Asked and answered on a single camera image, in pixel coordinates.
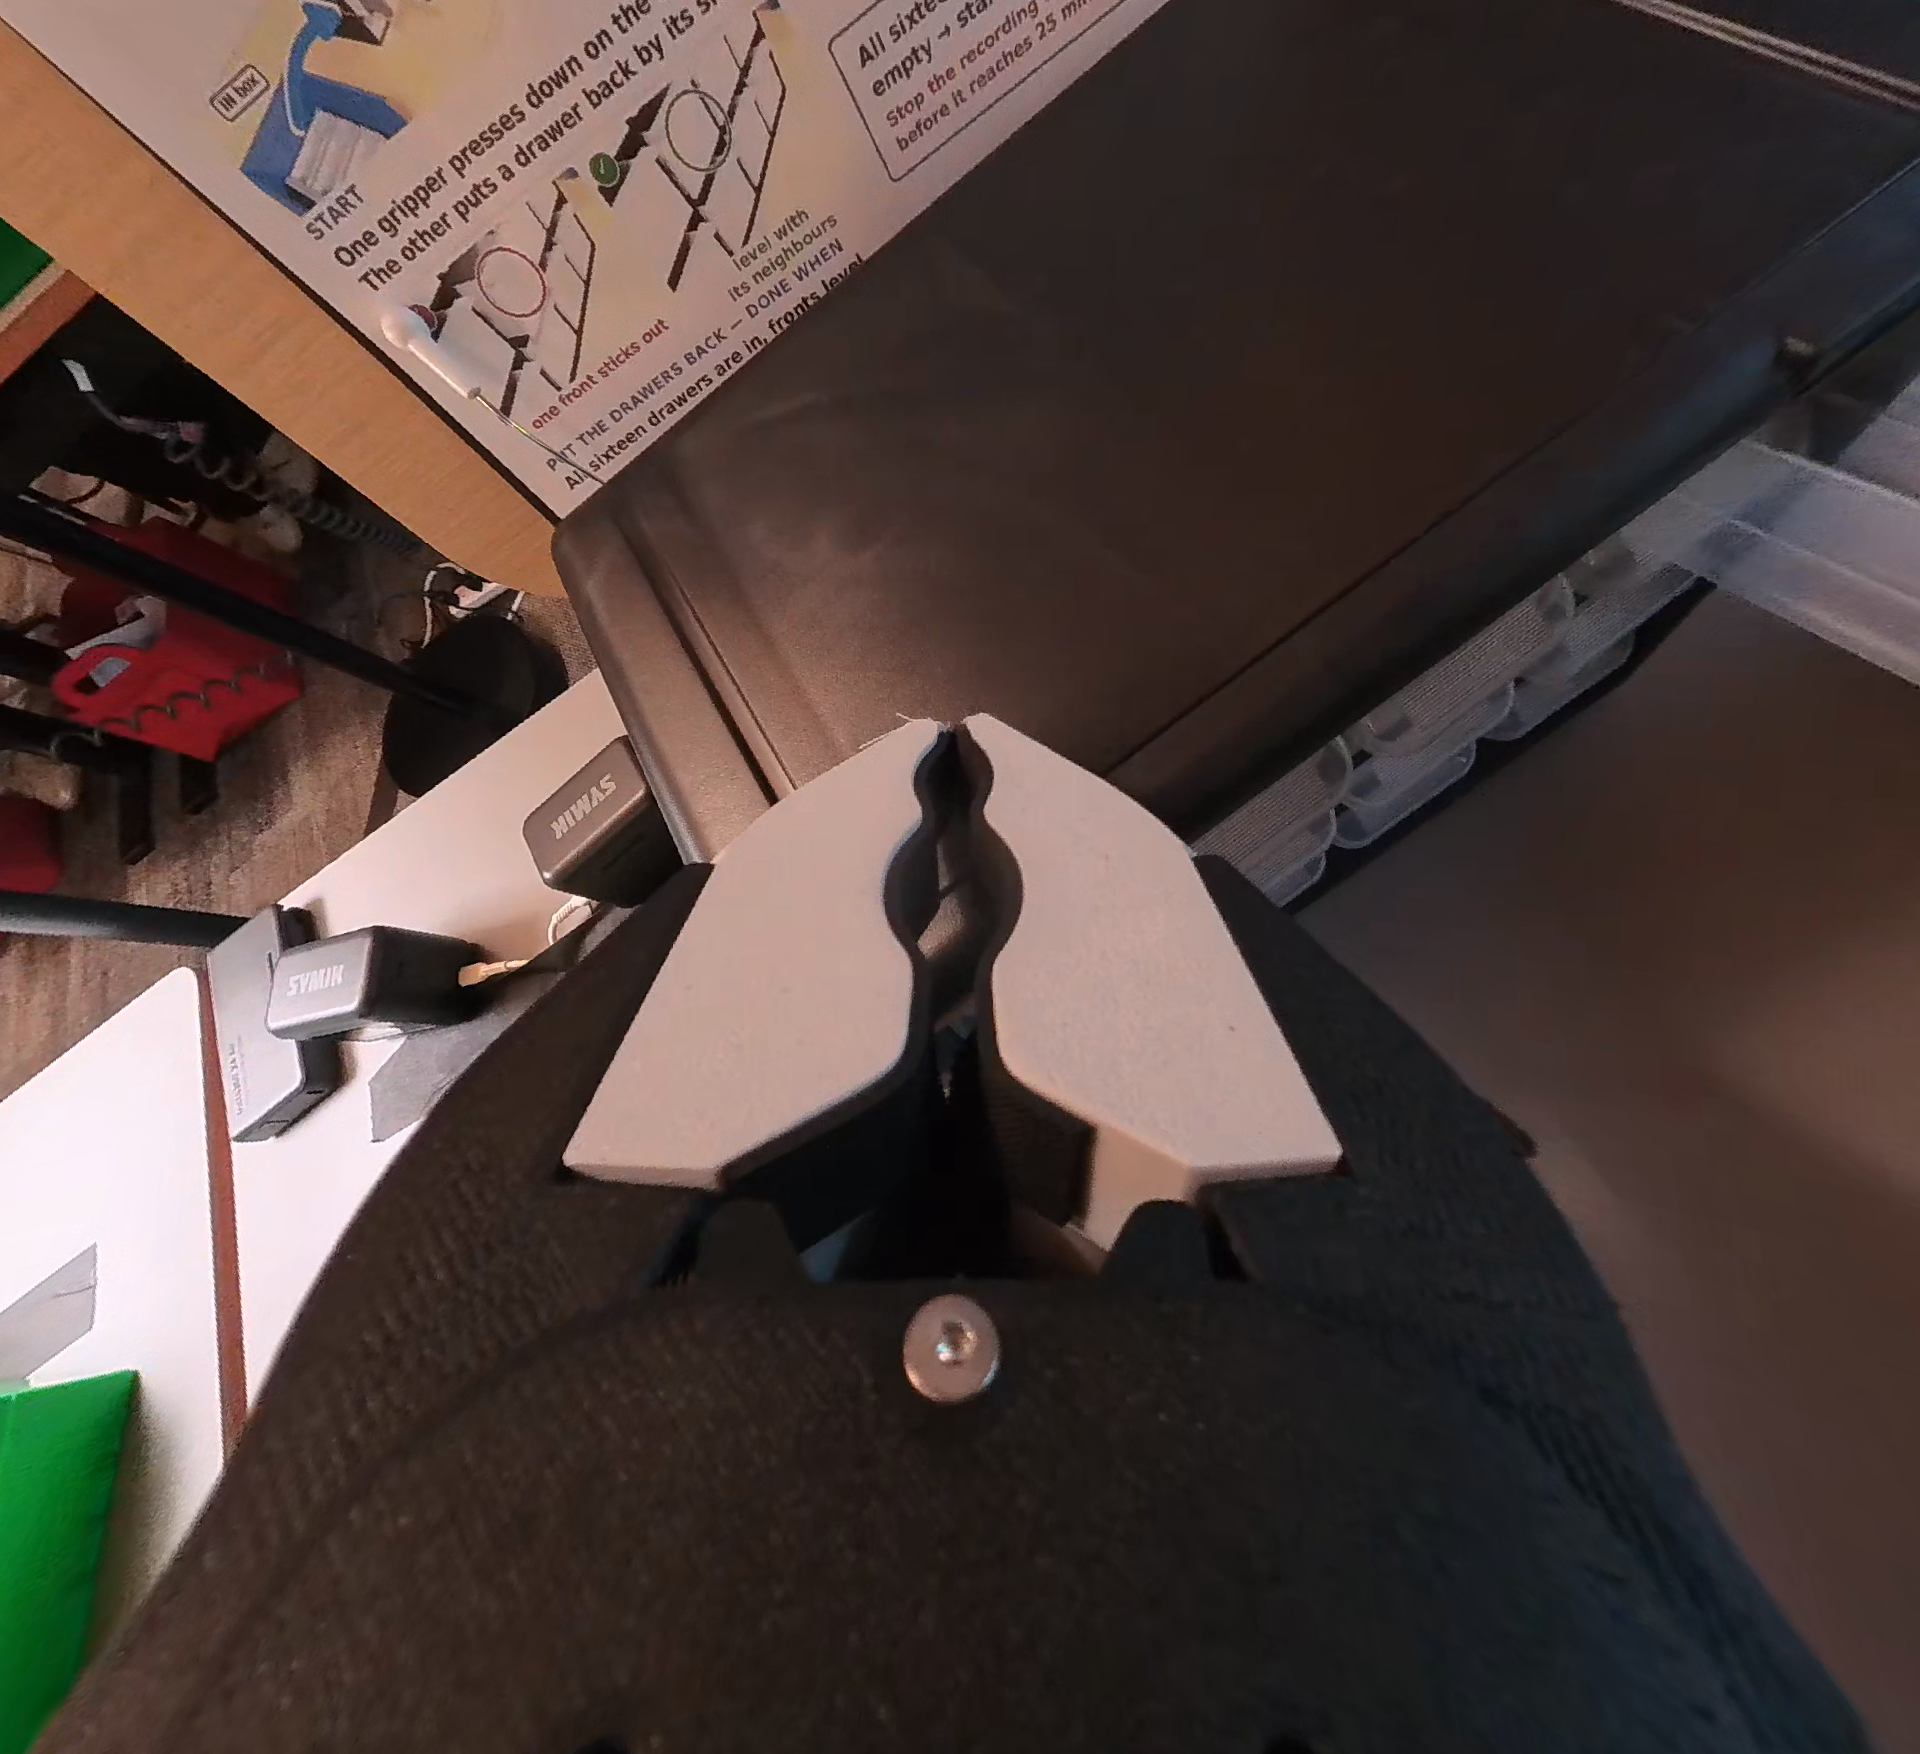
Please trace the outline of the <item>grey power bank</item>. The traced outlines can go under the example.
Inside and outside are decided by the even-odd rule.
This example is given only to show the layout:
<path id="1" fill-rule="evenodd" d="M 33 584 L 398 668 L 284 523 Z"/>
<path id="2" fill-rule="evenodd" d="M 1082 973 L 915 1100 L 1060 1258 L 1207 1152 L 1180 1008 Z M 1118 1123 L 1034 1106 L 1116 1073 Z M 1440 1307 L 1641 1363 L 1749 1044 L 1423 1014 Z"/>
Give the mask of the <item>grey power bank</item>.
<path id="1" fill-rule="evenodd" d="M 266 1027 L 278 959 L 314 937 L 308 911 L 268 905 L 208 951 L 208 997 L 233 1144 L 275 1140 L 345 1080 L 337 1040 L 287 1040 Z"/>

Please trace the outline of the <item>black charger block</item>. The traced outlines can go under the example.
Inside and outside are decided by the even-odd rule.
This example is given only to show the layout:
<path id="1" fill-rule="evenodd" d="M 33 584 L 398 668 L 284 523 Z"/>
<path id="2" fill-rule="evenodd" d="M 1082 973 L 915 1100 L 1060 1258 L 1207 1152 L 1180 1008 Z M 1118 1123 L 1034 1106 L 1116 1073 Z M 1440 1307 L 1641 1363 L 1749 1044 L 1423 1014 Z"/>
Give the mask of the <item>black charger block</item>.
<path id="1" fill-rule="evenodd" d="M 486 959 L 472 942 L 365 925 L 284 951 L 264 1027 L 282 1040 L 388 1038 L 454 1027 L 475 1010 L 461 971 Z"/>
<path id="2" fill-rule="evenodd" d="M 626 735 L 537 806 L 523 838 L 547 887 L 617 908 L 643 904 L 685 865 Z"/>

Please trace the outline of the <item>white instruction poster board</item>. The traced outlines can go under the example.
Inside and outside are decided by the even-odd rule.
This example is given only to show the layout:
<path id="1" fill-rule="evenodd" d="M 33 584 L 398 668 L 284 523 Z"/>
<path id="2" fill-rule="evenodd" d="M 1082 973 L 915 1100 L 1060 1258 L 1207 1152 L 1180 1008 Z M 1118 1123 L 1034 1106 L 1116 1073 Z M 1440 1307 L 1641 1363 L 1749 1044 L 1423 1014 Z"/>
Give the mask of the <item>white instruction poster board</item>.
<path id="1" fill-rule="evenodd" d="M 382 349 L 9 26 L 2 214 L 433 552 L 560 595 L 551 519 Z"/>

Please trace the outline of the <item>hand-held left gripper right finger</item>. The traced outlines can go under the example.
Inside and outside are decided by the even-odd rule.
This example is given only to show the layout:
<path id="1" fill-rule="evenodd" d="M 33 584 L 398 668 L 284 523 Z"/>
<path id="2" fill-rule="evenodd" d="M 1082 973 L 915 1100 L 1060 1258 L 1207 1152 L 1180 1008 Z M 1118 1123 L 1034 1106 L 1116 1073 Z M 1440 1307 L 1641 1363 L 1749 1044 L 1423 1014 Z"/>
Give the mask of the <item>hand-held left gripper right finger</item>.
<path id="1" fill-rule="evenodd" d="M 1334 1169 L 1330 1121 L 1181 838 L 995 715 L 959 739 L 997 911 L 983 1073 L 1028 1123 L 1020 1204 L 1111 1252 L 1141 1205 Z"/>

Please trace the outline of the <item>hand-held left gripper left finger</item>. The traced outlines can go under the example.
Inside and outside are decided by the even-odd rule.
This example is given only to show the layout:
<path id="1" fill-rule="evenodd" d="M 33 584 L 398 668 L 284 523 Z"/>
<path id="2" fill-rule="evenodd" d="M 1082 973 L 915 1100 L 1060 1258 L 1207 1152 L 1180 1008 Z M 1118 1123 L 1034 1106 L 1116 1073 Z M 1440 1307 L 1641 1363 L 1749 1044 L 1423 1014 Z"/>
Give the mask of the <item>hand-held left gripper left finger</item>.
<path id="1" fill-rule="evenodd" d="M 563 1153 L 629 1186 L 735 1186 L 908 1075 L 925 1032 L 900 877 L 931 847 L 912 720 L 771 806 L 707 866 Z"/>

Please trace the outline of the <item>rows of clear drawers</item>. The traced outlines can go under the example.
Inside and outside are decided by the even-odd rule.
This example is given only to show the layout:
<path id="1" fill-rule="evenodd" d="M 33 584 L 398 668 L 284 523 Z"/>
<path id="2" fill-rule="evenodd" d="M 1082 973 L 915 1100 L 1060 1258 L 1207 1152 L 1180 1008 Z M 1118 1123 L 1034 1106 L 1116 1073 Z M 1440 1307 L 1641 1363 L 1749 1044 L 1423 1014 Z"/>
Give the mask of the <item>rows of clear drawers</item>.
<path id="1" fill-rule="evenodd" d="M 1772 424 L 1322 741 L 1195 855 L 1277 904 L 1380 848 L 1644 659 L 1716 588 L 1908 683 L 1918 679 L 1918 387 L 1841 446 Z"/>

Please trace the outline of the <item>black drawer cabinet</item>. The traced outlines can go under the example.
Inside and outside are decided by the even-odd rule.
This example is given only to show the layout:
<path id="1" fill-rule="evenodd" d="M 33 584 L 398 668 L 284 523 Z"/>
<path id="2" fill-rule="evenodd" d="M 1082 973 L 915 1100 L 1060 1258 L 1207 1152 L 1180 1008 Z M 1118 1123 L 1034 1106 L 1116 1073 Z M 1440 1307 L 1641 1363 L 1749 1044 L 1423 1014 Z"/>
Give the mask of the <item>black drawer cabinet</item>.
<path id="1" fill-rule="evenodd" d="M 1171 0 L 555 537 L 685 863 L 990 713 L 1188 847 L 1915 370 L 1915 0 Z"/>

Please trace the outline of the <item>black round stand base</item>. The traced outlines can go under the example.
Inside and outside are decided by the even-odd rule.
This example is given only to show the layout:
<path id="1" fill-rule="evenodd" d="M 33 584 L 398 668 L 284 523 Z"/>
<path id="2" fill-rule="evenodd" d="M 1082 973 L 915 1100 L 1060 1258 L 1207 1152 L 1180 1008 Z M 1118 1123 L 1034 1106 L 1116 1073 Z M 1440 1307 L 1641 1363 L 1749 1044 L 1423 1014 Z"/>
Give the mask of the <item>black round stand base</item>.
<path id="1" fill-rule="evenodd" d="M 429 638 L 401 670 L 472 708 L 452 712 L 420 695 L 396 695 L 386 712 L 379 758 L 393 786 L 420 798 L 486 752 L 567 690 L 558 652 L 518 621 L 468 617 Z"/>

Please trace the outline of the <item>white instruction poster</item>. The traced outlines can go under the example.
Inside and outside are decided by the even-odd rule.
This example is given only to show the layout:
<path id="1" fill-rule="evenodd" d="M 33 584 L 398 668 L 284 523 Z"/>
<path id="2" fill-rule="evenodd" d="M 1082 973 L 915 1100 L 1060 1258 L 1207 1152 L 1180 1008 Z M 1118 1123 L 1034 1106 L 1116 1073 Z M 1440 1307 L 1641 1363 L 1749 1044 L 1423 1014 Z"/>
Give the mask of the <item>white instruction poster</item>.
<path id="1" fill-rule="evenodd" d="M 565 519 L 1168 0 L 3 0 Z M 428 310 L 456 398 L 379 332 Z"/>

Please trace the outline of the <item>white poster clip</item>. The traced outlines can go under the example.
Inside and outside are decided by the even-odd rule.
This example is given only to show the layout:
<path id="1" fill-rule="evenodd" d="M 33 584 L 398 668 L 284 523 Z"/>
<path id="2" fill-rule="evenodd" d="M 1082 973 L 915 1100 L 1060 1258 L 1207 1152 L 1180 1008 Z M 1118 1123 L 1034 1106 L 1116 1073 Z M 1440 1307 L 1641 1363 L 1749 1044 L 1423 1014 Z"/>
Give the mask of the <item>white poster clip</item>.
<path id="1" fill-rule="evenodd" d="M 491 375 L 484 365 L 469 358 L 469 351 L 445 340 L 441 327 L 433 325 L 425 309 L 411 302 L 390 302 L 382 306 L 377 325 L 383 340 L 398 354 L 425 369 L 456 398 L 478 402 L 496 412 Z"/>

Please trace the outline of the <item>green plastic bin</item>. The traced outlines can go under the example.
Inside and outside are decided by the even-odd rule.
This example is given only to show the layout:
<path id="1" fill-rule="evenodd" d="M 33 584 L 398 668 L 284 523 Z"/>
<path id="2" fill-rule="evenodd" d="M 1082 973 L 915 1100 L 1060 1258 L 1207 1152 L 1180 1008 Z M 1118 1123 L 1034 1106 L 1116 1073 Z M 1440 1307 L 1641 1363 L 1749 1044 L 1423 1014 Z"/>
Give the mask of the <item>green plastic bin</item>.
<path id="1" fill-rule="evenodd" d="M 85 1663 L 135 1372 L 2 1397 L 2 1747 L 30 1749 Z"/>

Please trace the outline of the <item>grey tape piece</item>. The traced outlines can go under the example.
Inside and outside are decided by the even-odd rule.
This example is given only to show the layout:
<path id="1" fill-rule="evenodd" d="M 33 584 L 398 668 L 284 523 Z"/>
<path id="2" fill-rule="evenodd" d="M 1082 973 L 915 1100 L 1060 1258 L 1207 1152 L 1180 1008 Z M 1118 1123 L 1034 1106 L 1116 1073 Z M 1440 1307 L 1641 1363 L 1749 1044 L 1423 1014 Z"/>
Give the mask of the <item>grey tape piece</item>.
<path id="1" fill-rule="evenodd" d="M 33 1383 L 38 1368 L 89 1335 L 99 1308 L 99 1248 L 62 1262 L 2 1308 L 2 1390 Z"/>

